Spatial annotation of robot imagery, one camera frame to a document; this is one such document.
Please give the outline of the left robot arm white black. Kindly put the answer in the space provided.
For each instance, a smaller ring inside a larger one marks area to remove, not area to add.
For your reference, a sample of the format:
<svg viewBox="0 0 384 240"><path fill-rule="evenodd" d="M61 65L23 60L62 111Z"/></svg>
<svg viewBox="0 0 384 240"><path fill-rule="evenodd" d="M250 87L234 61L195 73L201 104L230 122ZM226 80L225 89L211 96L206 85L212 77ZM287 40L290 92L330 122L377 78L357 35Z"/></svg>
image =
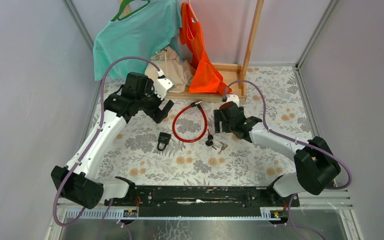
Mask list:
<svg viewBox="0 0 384 240"><path fill-rule="evenodd" d="M128 73L119 90L103 102L103 113L77 153L64 167L55 166L51 171L59 196L89 210L110 199L124 206L132 204L132 181L123 177L96 180L94 176L112 141L133 116L142 111L157 124L168 116L173 101L169 100L164 108L160 105L174 87L174 81L166 76L152 80L141 73Z"/></svg>

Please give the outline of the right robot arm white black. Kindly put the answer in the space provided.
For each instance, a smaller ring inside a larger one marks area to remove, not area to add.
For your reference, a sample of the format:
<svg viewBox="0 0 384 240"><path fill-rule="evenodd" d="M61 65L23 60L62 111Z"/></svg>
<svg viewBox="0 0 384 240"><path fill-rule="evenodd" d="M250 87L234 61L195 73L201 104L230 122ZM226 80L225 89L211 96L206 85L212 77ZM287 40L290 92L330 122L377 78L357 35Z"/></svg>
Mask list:
<svg viewBox="0 0 384 240"><path fill-rule="evenodd" d="M274 150L294 163L295 173L282 175L269 186L266 198L273 206L281 205L295 193L319 195L341 172L338 161L321 137L302 142L275 133L262 119L245 117L244 108L233 101L215 109L213 115L216 133L232 133L241 140Z"/></svg>

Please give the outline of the red cable lock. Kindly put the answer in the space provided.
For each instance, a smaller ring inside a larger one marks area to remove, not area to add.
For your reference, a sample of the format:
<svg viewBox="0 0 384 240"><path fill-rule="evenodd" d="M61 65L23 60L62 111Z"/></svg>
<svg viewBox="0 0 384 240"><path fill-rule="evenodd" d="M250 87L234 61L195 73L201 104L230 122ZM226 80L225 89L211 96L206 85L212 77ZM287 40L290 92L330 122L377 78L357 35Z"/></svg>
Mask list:
<svg viewBox="0 0 384 240"><path fill-rule="evenodd" d="M174 134L174 136L181 142L183 143L194 143L194 142L197 142L199 140L201 140L207 133L208 133L208 118L207 118L207 115L203 109L203 107L201 106L201 103L203 101L202 100L198 100L198 101L195 101L195 102L192 102L190 105L186 106L184 109L182 109L174 118L173 122L172 122L172 133ZM176 123L177 123L177 120L179 119L179 117L184 113L186 112L187 110L191 109L191 108L198 108L202 117L203 117L203 120L204 120L204 128L203 128L203 131L202 133L194 138L194 139L185 139L185 138L182 138L178 135L178 133L176 132Z"/></svg>

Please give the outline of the black headed key bunch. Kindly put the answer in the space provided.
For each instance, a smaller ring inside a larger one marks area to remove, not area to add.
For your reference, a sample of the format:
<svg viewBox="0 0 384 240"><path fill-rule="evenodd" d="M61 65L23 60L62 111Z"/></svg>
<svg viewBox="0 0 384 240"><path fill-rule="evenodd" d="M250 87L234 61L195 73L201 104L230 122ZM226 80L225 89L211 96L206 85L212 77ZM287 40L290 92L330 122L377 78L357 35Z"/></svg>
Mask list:
<svg viewBox="0 0 384 240"><path fill-rule="evenodd" d="M207 140L205 141L205 145L217 150L217 147L214 144L214 136L211 134L209 129L207 129Z"/></svg>

